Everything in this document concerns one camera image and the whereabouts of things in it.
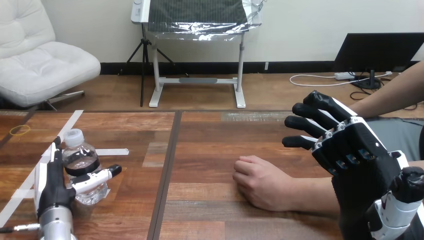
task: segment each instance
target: wood grain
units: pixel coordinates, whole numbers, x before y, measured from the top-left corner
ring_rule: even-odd
[[[224,240],[225,223],[222,221],[164,222],[160,239],[163,240]]]
[[[1,207],[20,187],[71,115],[37,112],[27,122],[31,127],[29,133],[12,137],[0,148]],[[79,240],[147,239],[149,230],[156,225],[151,219],[156,215],[154,208],[174,115],[173,112],[84,112],[81,115],[74,128],[82,130],[88,143],[98,149],[127,148],[129,155],[100,157],[103,167],[120,164],[122,172],[107,182],[110,192],[96,205],[74,202],[73,224]],[[161,164],[143,167],[145,159]],[[24,199],[6,226],[36,221],[33,199]],[[12,233],[0,235],[0,239],[35,240],[37,234]]]
[[[333,76],[332,72],[315,73],[319,76]],[[244,74],[243,92],[248,110],[291,110],[295,103],[318,90],[332,96],[346,105],[355,103],[349,95],[359,89],[350,85],[332,87],[296,86],[289,82],[296,73],[284,74]],[[230,75],[190,75],[192,77],[211,77],[231,79]],[[333,84],[334,79],[297,77],[301,84]],[[143,111],[143,110],[236,110],[233,86],[224,84],[167,84],[160,97],[158,108],[149,108],[149,101],[155,87],[153,76],[145,80],[144,106],[140,107],[141,76],[139,75],[101,75],[96,79],[73,87],[69,92],[85,91],[85,96],[55,103],[60,111]],[[424,104],[414,111],[400,110],[387,116],[400,118],[423,118]]]
[[[205,236],[193,232],[214,229],[216,239],[227,240],[341,240],[334,219],[258,209],[236,188],[232,174],[239,156],[257,155],[293,177],[329,177],[310,152],[281,144],[301,133],[284,126],[289,114],[183,112],[158,238],[201,240]]]

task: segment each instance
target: plastic water bottle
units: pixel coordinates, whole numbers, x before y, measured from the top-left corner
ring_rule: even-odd
[[[103,169],[96,149],[85,141],[80,129],[69,130],[63,138],[66,144],[63,151],[63,165],[69,176],[70,184],[75,177]],[[93,205],[102,200],[106,194],[108,194],[108,185],[102,183],[93,189],[77,194],[75,199],[84,205]]]

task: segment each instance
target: white power cord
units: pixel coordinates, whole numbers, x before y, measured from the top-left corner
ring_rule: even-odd
[[[392,75],[392,72],[386,71],[385,74],[375,76],[375,78],[385,77],[385,76],[389,76],[389,75]],[[299,75],[294,75],[294,76],[290,77],[290,79],[289,79],[290,83],[297,85],[297,86],[302,86],[302,87],[332,87],[332,86],[340,86],[340,85],[345,85],[345,84],[357,83],[357,82],[361,82],[361,81],[365,81],[365,80],[370,79],[369,77],[367,77],[367,78],[356,80],[356,81],[347,81],[347,82],[341,82],[341,83],[336,83],[336,84],[311,85],[311,84],[300,84],[300,83],[293,82],[292,79],[296,78],[296,77],[315,77],[315,78],[321,78],[321,79],[333,79],[335,77],[334,76],[317,76],[317,75],[308,75],[308,74],[299,74]]]

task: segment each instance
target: power strip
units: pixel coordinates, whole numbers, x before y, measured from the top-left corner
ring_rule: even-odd
[[[346,72],[336,72],[336,73],[334,73],[334,78],[336,80],[354,79],[355,73],[354,72],[348,73],[347,71]]]

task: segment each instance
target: monitor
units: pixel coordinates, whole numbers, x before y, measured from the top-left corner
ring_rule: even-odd
[[[368,72],[369,80],[354,82],[378,89],[375,72],[402,72],[424,43],[424,32],[348,33],[335,58],[334,72]]]

